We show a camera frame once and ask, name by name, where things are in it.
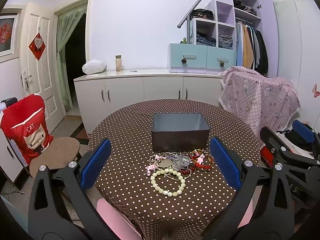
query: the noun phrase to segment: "pink blanket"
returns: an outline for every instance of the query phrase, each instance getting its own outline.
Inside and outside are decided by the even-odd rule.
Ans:
[[[241,118],[253,130],[260,147],[260,130],[268,126],[274,132],[285,128],[300,108],[291,82],[266,78],[245,67],[231,67],[221,73],[223,108]]]

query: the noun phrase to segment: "doorway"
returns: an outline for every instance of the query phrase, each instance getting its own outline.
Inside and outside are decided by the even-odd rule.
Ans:
[[[57,68],[55,72],[63,115],[81,115],[74,79],[83,76],[88,59],[88,12],[91,0],[79,0],[55,12]]]
[[[81,115],[76,97],[75,83],[73,80],[85,75],[85,73],[82,72],[82,66],[86,63],[85,22],[86,14],[81,17],[65,45],[68,88],[73,106],[69,111],[67,111],[67,115]]]

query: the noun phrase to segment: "polka dot tablecloth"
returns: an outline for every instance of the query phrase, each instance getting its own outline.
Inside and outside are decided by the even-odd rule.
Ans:
[[[176,240],[197,238],[235,194],[216,164],[210,171],[196,170],[186,180],[181,195],[168,197],[156,191],[145,173],[153,155],[151,143],[154,113],[201,113],[211,127],[209,140],[218,136],[242,159],[258,165],[259,146],[252,130],[230,112],[189,100],[154,100],[122,108],[93,131],[89,150],[109,138],[112,154],[97,178],[102,196],[133,219],[146,240],[161,240],[170,231]],[[177,181],[156,177],[164,190],[177,191]]]

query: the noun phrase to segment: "pearl necklace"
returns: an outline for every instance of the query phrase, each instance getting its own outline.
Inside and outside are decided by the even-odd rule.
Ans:
[[[162,188],[160,188],[160,187],[158,186],[158,184],[156,184],[156,176],[158,176],[158,175],[160,175],[160,174],[164,174],[165,176],[169,177],[168,175],[171,174],[171,173],[172,173],[173,175],[176,175],[176,176],[178,177],[178,179],[180,180],[180,182],[181,182],[181,185],[180,185],[180,187],[179,187],[179,190],[177,190],[177,191],[175,191],[175,192],[170,192],[170,191],[168,191],[168,190],[163,190]],[[186,184],[185,184],[186,180],[181,176],[181,173],[180,173],[180,172],[177,172],[177,171],[175,171],[174,169],[168,169],[168,168],[166,168],[166,169],[164,169],[164,170],[156,171],[156,172],[154,172],[154,173],[152,174],[152,176],[150,177],[150,179],[151,179],[151,184],[152,184],[152,186],[155,188],[155,190],[158,191],[160,194],[167,195],[168,197],[172,197],[172,196],[176,197],[176,196],[178,196],[178,195],[181,195],[181,194],[182,194],[182,191],[184,190],[184,188],[185,188],[185,186],[186,186]]]

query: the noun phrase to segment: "white cloth bag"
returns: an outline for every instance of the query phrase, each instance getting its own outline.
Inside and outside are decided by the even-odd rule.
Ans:
[[[101,73],[106,68],[106,64],[101,60],[93,59],[82,66],[82,71],[87,75]]]

